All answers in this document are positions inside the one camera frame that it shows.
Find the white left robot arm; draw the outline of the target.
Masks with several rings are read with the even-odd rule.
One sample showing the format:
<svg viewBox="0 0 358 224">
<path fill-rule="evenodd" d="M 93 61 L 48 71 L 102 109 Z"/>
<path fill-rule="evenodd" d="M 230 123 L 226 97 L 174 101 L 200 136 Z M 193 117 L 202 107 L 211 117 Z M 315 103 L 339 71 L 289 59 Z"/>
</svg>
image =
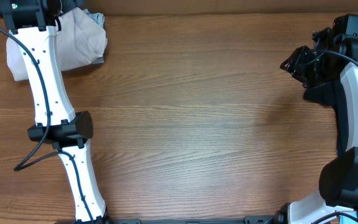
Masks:
<svg viewBox="0 0 358 224">
<path fill-rule="evenodd" d="M 66 170 L 75 201 L 76 223 L 108 223 L 91 160 L 93 122 L 88 111 L 76 112 L 67 96 L 57 63 L 61 1 L 0 0 L 4 34 L 19 45 L 35 106 L 35 124 L 27 133 L 38 146 L 51 144 Z"/>
</svg>

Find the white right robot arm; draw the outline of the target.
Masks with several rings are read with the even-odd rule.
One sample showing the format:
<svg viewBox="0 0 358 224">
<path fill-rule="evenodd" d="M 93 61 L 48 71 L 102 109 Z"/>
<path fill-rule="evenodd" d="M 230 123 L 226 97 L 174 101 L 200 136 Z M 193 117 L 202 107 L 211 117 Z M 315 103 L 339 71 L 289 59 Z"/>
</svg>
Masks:
<svg viewBox="0 0 358 224">
<path fill-rule="evenodd" d="M 336 115 L 337 156 L 319 176 L 317 191 L 285 204 L 270 223 L 358 223 L 358 15 L 335 18 L 281 64 L 305 88 L 307 101 Z"/>
</svg>

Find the beige khaki shorts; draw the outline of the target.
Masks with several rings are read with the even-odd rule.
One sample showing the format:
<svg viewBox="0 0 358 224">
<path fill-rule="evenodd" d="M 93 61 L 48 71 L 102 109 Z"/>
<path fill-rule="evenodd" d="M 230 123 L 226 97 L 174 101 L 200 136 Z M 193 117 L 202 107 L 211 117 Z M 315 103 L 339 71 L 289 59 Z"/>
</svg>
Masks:
<svg viewBox="0 0 358 224">
<path fill-rule="evenodd" d="M 76 7 L 71 11 L 59 16 L 62 26 L 61 31 L 56 30 L 54 50 L 57 67 L 60 71 L 73 70 L 75 68 L 87 66 L 102 55 L 108 44 L 106 31 L 102 29 L 94 20 L 89 18 L 82 9 Z M 21 42 L 32 52 L 35 59 L 38 57 L 35 53 L 49 53 L 48 47 L 31 46 Z M 28 80 L 26 65 L 21 52 L 21 47 L 8 38 L 6 41 L 6 60 L 12 76 L 15 81 Z"/>
</svg>

